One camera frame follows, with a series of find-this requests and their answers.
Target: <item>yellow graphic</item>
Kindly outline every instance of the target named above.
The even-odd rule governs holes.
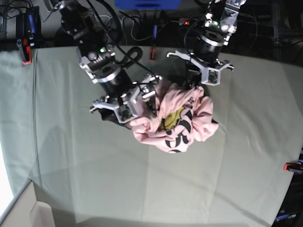
[[[181,112],[184,110],[184,107],[181,107],[176,112],[170,113],[167,118],[162,119],[160,129],[169,131],[176,127],[181,119]]]

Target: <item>gray tablecloth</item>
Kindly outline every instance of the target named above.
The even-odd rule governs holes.
[[[166,58],[172,49],[159,48],[155,62],[143,51],[153,71],[184,75],[182,60]],[[220,128],[171,155],[89,113],[104,92],[75,48],[33,55],[22,66],[17,52],[0,53],[0,140],[14,191],[34,180],[57,227],[271,226],[292,178],[283,166],[303,144],[302,68],[221,54],[236,69],[208,87]]]

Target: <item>table surface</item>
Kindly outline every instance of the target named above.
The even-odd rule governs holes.
[[[185,63],[167,59],[170,51],[159,48],[150,62],[143,47],[141,63],[183,77]],[[283,166],[303,144],[302,68],[220,55],[235,70],[207,87],[219,130],[171,155],[89,113],[104,92],[79,68],[74,47],[33,58],[23,66],[18,52],[0,53],[0,140],[13,190],[32,179],[57,227],[271,226],[292,178]]]

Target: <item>pink cloth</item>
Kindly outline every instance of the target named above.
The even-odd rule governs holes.
[[[157,117],[130,122],[134,137],[168,153],[186,152],[194,140],[205,141],[219,125],[212,123],[213,102],[202,87],[182,90],[163,79],[156,87]]]

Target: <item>crumpled garment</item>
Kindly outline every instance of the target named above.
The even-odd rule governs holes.
[[[182,90],[162,79],[156,86],[157,117],[141,117],[130,122],[134,137],[171,154],[186,152],[194,142],[211,137],[219,125],[212,122],[213,102],[204,89]]]

